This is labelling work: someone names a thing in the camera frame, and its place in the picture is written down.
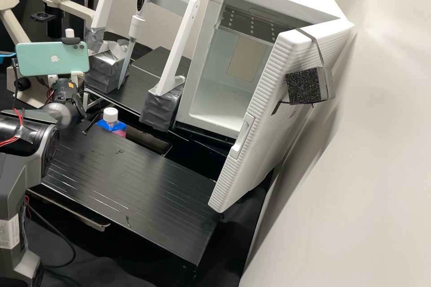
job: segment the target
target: black surface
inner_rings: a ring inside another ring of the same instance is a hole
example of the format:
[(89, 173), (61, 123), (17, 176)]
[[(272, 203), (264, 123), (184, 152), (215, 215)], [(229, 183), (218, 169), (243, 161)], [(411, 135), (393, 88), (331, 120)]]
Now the black surface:
[(219, 220), (215, 183), (87, 122), (61, 132), (42, 183), (198, 265)]
[[(132, 62), (129, 67), (129, 76), (126, 77), (126, 81), (119, 89), (115, 89), (108, 94), (96, 89), (92, 90), (97, 92), (100, 97), (106, 98), (123, 109), (139, 115), (148, 96), (148, 90), (157, 84), (162, 75), (169, 52), (166, 48), (158, 47)], [(187, 76), (189, 67), (190, 59), (182, 57), (176, 74)]]

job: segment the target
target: cable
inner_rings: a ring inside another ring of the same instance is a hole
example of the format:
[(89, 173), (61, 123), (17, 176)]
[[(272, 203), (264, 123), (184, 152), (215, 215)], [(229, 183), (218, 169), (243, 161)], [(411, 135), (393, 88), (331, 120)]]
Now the cable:
[(48, 274), (50, 274), (50, 275), (52, 275), (52, 276), (54, 276), (55, 278), (57, 278), (57, 279), (59, 279), (59, 280), (70, 280), (71, 282), (73, 282), (76, 286), (78, 286), (78, 287), (82, 287), (82, 285), (79, 283), (79, 282), (77, 282), (76, 280), (74, 280), (72, 277), (69, 277), (69, 276), (66, 276), (66, 275), (62, 275), (62, 274), (59, 274), (59, 273), (56, 273), (54, 270), (51, 270), (51, 269), (49, 269), (49, 268), (46, 268), (45, 266), (44, 266), (44, 271), (46, 271)]
[(18, 70), (17, 70), (17, 60), (16, 58), (12, 58), (12, 67), (13, 72), (15, 73), (15, 97), (13, 98), (13, 105), (12, 108), (15, 108), (15, 103), (17, 102), (17, 96), (18, 96)]
[(70, 259), (68, 262), (66, 262), (66, 263), (64, 263), (62, 265), (44, 265), (44, 268), (56, 269), (56, 268), (63, 268), (63, 267), (66, 267), (67, 265), (70, 265), (75, 260), (75, 258), (76, 258), (76, 250), (75, 250), (75, 247), (73, 246), (72, 242), (70, 242), (70, 240), (67, 239), (66, 236), (64, 236), (64, 234), (62, 234), (56, 227), (54, 227), (51, 223), (49, 223), (47, 220), (45, 220), (45, 218), (42, 215), (40, 215), (39, 213), (37, 213), (35, 211), (35, 209), (30, 206), (29, 203), (27, 203), (27, 207), (30, 209), (30, 211), (34, 215), (36, 215), (39, 219), (41, 219), (41, 221), (43, 223), (45, 223), (45, 225), (47, 225), (58, 236), (60, 236), (69, 245), (69, 247), (71, 248), (72, 253), (73, 253), (72, 259)]
[[(22, 119), (21, 114), (19, 113), (19, 111), (18, 111), (16, 108), (14, 108), (14, 111), (15, 111), (15, 113), (18, 115), (18, 119), (19, 119), (19, 126), (22, 126), (22, 125), (24, 124), (24, 121), (23, 121), (23, 119)], [(6, 145), (8, 145), (8, 144), (14, 143), (14, 142), (15, 142), (15, 141), (17, 141), (18, 139), (19, 139), (18, 137), (13, 136), (13, 137), (11, 137), (11, 138), (9, 138), (9, 139), (5, 140), (5, 141), (2, 141), (2, 142), (0, 142), (0, 148), (1, 148), (1, 147), (3, 147), (3, 146), (6, 146)]]

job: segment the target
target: smartphone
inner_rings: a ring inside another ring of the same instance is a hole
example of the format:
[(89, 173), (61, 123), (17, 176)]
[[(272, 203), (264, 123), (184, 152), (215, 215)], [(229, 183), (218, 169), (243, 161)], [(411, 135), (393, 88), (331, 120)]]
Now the smartphone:
[(19, 43), (15, 47), (23, 76), (86, 73), (90, 69), (87, 44), (62, 42)]

